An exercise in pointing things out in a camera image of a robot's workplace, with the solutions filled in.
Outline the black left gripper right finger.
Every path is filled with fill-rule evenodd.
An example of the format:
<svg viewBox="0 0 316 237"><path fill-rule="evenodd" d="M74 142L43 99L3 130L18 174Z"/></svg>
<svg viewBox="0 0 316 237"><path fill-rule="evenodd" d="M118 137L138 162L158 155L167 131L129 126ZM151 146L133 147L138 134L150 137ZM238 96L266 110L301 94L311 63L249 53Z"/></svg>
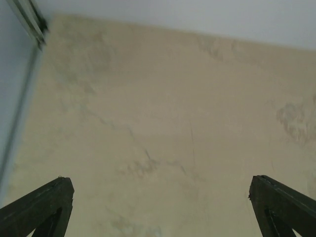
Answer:
<svg viewBox="0 0 316 237"><path fill-rule="evenodd" d="M316 201L266 175L253 176L249 199L264 237L316 235Z"/></svg>

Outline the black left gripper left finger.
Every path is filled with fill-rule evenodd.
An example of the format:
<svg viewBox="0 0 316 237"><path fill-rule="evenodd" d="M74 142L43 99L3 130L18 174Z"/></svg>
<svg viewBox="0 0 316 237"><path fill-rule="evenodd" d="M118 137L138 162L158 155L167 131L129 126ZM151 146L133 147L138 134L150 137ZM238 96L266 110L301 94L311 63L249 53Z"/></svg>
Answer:
<svg viewBox="0 0 316 237"><path fill-rule="evenodd" d="M0 209L2 237L63 237L73 209L70 178L58 177Z"/></svg>

